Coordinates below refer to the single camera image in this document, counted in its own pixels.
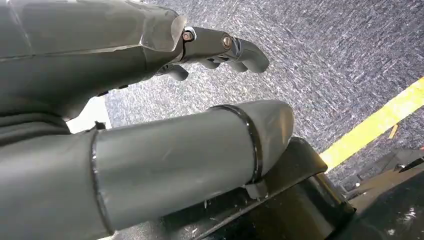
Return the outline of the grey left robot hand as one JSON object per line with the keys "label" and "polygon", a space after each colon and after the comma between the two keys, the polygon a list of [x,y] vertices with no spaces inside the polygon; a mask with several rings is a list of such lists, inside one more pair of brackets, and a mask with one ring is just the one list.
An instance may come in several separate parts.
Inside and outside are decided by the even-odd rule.
{"label": "grey left robot hand", "polygon": [[0,237],[95,240],[258,182],[286,150],[280,100],[71,133],[93,97],[182,63],[264,72],[253,43],[135,0],[0,3]]}

